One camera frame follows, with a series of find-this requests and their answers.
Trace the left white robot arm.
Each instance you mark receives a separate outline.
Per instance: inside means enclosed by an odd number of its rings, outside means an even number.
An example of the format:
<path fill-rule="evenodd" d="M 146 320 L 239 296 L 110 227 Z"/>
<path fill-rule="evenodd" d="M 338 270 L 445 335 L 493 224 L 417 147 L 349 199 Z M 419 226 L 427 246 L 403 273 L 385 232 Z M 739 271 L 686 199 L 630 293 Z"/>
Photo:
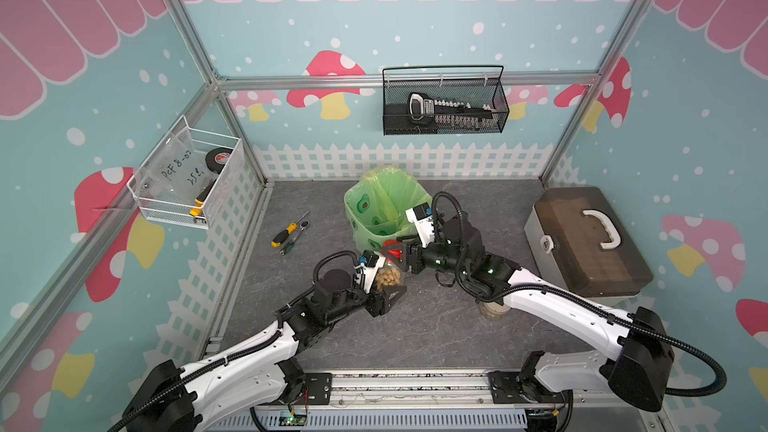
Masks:
<path fill-rule="evenodd" d="M 293 402 L 306 381 L 297 355 L 358 310 L 373 317 L 388 313 L 406 289 L 381 286 L 376 278 L 401 266 L 403 256 L 344 250 L 321 259 L 311 286 L 262 331 L 197 362 L 177 367 L 167 360 L 154 367 L 113 430 L 204 431 L 246 408 Z"/>

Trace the peanut jar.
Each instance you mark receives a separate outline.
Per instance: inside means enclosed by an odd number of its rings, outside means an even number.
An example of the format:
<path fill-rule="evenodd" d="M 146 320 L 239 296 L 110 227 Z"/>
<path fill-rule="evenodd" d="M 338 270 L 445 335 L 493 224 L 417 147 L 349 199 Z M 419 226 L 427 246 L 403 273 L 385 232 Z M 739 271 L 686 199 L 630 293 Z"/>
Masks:
<path fill-rule="evenodd" d="M 405 248 L 405 265 L 395 266 L 392 262 L 386 261 L 384 257 L 379 254 L 379 251 L 384 247 L 404 247 Z M 383 286 L 401 286 L 404 284 L 405 274 L 410 271 L 410 265 L 408 263 L 408 249 L 409 246 L 403 241 L 388 240 L 383 244 L 383 247 L 377 251 L 380 256 L 380 260 L 377 261 L 376 275 L 374 277 L 374 284 L 378 289 Z"/>

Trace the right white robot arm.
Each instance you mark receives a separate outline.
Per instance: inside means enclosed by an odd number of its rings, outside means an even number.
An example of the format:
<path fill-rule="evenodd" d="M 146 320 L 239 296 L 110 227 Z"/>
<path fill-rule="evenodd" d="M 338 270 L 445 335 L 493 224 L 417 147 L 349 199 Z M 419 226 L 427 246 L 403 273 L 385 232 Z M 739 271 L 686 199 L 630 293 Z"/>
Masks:
<path fill-rule="evenodd" d="M 443 218 L 437 207 L 440 199 L 453 206 L 452 218 Z M 585 356 L 531 354 L 526 364 L 531 387 L 550 393 L 607 390 L 649 412 L 660 411 L 667 395 L 705 397 L 725 388 L 725 369 L 707 353 L 668 336 L 655 312 L 640 307 L 630 313 L 593 302 L 488 252 L 480 232 L 450 193 L 439 192 L 434 200 L 407 210 L 406 218 L 415 235 L 377 251 L 367 250 L 360 258 L 365 285 L 372 286 L 375 274 L 387 266 L 414 274 L 432 269 L 451 276 L 454 285 L 479 303 L 537 316 L 591 346 Z M 712 382 L 696 388 L 669 386 L 677 351 L 706 364 L 714 374 Z"/>

